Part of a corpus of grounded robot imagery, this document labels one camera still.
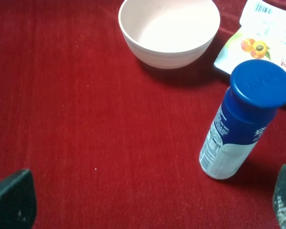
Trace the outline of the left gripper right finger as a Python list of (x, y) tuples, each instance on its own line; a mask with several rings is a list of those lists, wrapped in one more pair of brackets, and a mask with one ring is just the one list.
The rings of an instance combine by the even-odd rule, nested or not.
[(273, 209), (281, 229), (286, 229), (286, 164), (282, 165), (273, 194)]

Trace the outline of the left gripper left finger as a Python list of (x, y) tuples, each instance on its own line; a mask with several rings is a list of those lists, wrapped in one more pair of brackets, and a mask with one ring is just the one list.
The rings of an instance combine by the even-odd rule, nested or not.
[(21, 169), (0, 181), (0, 229), (31, 229), (37, 215), (32, 172)]

